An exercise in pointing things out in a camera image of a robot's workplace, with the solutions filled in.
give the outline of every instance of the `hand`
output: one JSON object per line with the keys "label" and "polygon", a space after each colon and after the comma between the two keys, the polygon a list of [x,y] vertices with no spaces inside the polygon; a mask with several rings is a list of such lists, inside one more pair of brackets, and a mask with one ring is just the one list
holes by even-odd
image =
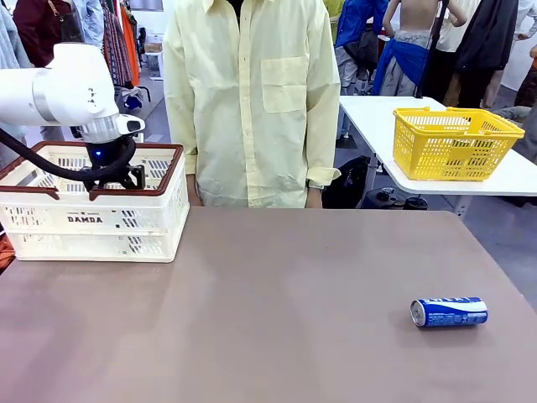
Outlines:
{"label": "hand", "polygon": [[322,193],[320,189],[308,189],[308,198],[305,201],[305,208],[322,208]]}
{"label": "hand", "polygon": [[188,201],[191,206],[193,207],[203,207],[203,201],[200,199],[200,197],[197,194],[189,194],[188,195]]}

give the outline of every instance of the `orange garment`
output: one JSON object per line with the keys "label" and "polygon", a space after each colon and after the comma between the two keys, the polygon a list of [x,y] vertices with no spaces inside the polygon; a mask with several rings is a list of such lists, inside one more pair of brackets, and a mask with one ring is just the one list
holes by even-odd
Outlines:
{"label": "orange garment", "polygon": [[0,238],[0,274],[15,260],[15,250],[8,237]]}
{"label": "orange garment", "polygon": [[140,85],[140,69],[138,66],[138,53],[136,52],[136,44],[134,43],[133,29],[128,20],[125,7],[121,6],[121,20],[123,23],[123,34],[125,36],[125,44],[127,45],[128,64],[131,66],[133,73],[132,83],[134,86]]}

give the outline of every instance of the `shirt cuff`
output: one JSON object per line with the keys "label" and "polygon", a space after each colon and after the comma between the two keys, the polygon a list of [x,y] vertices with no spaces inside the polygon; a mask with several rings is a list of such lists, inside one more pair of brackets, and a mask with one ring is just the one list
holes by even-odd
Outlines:
{"label": "shirt cuff", "polygon": [[187,175],[194,175],[196,173],[197,163],[198,163],[197,155],[187,155],[185,157],[185,173]]}
{"label": "shirt cuff", "polygon": [[341,172],[335,168],[309,168],[306,179],[320,186],[329,186],[333,180],[339,178]]}

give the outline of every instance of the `white table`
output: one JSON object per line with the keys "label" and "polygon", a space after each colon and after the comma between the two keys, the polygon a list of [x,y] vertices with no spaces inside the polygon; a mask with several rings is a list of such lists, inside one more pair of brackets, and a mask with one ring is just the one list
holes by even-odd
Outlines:
{"label": "white table", "polygon": [[510,150],[489,179],[467,181],[412,181],[394,161],[394,109],[398,107],[430,107],[443,111],[442,104],[431,98],[414,97],[341,97],[341,106],[352,125],[372,150],[366,179],[372,190],[377,161],[403,191],[424,195],[457,195],[454,213],[463,218],[472,196],[537,196],[537,166],[516,151]]}

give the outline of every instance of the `black cable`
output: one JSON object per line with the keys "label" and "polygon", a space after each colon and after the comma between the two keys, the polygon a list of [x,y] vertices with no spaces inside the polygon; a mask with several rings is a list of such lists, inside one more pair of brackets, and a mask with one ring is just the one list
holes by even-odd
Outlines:
{"label": "black cable", "polygon": [[450,3],[450,0],[442,0],[442,8],[440,11],[440,17],[438,18],[438,20],[435,19],[433,29],[431,30],[430,38],[432,37],[432,42],[430,43],[430,47],[428,46],[429,53],[427,55],[427,58],[425,59],[425,68],[423,69],[423,73],[420,78],[420,84],[418,85],[418,88],[415,93],[416,98],[423,98],[423,86],[425,84],[425,78],[427,77],[427,73],[430,68],[430,61],[432,60],[433,53],[436,49],[436,44],[438,43],[438,39],[440,39],[440,30],[444,22],[444,17],[446,16],[446,10],[447,10],[447,6],[449,3]]}
{"label": "black cable", "polygon": [[127,137],[127,148],[125,153],[121,155],[116,161],[112,164],[101,168],[100,170],[87,170],[87,171],[78,171],[78,170],[67,170],[61,168],[58,165],[52,164],[50,161],[43,158],[41,155],[36,154],[34,151],[26,147],[23,143],[16,140],[8,133],[4,132],[0,128],[0,143],[3,143],[15,153],[30,161],[32,164],[49,172],[52,175],[59,176],[60,178],[68,179],[69,181],[100,181],[105,179],[111,174],[114,174],[117,170],[120,170],[128,165],[131,158],[134,156],[136,151],[136,143],[131,137]]}

